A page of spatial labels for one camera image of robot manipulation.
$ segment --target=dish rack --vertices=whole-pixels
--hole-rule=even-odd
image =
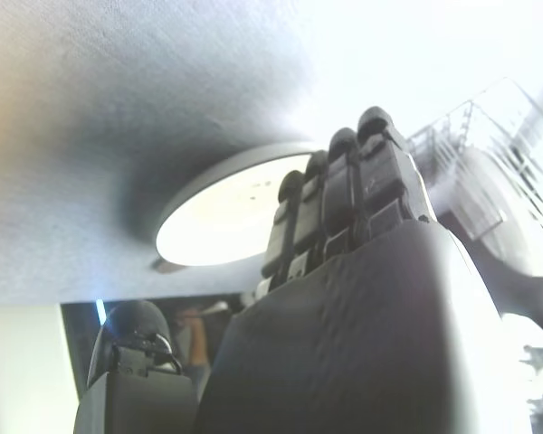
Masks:
[[[507,216],[491,200],[483,180],[462,163],[468,146],[499,166],[543,230],[543,112],[514,81],[499,81],[407,142],[427,190],[449,197],[448,208],[472,240]],[[454,200],[457,184],[460,197]]]

